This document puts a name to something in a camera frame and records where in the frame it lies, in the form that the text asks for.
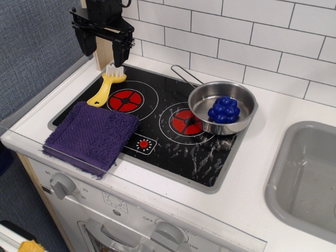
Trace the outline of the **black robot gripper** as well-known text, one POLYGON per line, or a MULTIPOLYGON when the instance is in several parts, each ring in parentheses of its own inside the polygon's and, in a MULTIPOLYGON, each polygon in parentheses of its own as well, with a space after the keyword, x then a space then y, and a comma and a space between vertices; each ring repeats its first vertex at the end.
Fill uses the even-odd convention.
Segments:
POLYGON ((134 45, 132 25, 122 18, 122 11, 131 1, 85 1, 85 8, 73 7, 72 27, 85 56, 97 50, 96 37, 112 41, 115 66, 122 66, 128 60, 130 48, 134 45))

